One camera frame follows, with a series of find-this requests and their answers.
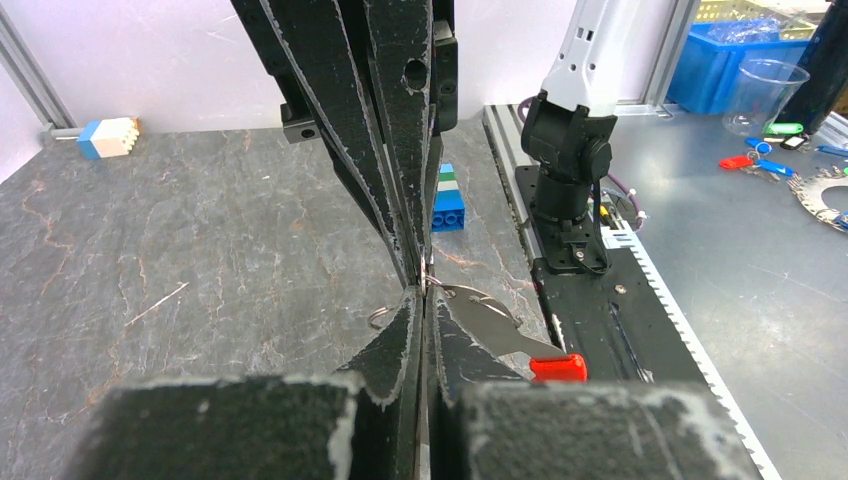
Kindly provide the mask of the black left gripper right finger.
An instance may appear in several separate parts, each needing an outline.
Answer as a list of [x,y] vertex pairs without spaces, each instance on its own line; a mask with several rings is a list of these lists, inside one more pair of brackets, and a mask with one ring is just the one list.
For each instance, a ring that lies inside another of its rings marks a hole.
[[435,479],[757,479],[712,392],[691,382],[533,382],[426,298]]

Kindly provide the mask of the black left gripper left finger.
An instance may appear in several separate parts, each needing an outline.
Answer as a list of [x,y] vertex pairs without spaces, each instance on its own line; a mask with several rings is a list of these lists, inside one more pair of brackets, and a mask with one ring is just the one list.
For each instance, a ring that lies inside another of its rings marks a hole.
[[424,298],[326,375],[165,377],[112,390],[70,479],[414,479]]

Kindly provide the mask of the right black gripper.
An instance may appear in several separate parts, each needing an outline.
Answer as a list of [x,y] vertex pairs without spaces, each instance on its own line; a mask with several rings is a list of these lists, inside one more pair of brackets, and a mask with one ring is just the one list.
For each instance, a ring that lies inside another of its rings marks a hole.
[[237,1],[233,7],[284,97],[284,124],[309,123],[303,137],[324,142],[401,285],[419,286],[441,136],[458,121],[453,3]]

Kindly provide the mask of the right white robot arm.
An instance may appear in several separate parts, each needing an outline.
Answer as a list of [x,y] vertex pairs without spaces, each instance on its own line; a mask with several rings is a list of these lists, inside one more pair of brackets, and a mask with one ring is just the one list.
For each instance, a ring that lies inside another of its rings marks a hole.
[[[234,10],[285,103],[304,121],[381,235],[400,282],[425,284],[442,155],[458,119],[450,1],[237,1]],[[608,269],[597,236],[577,237],[612,160],[610,138],[633,1],[579,1],[530,100],[522,150],[540,165],[531,215],[552,230],[554,269]]]

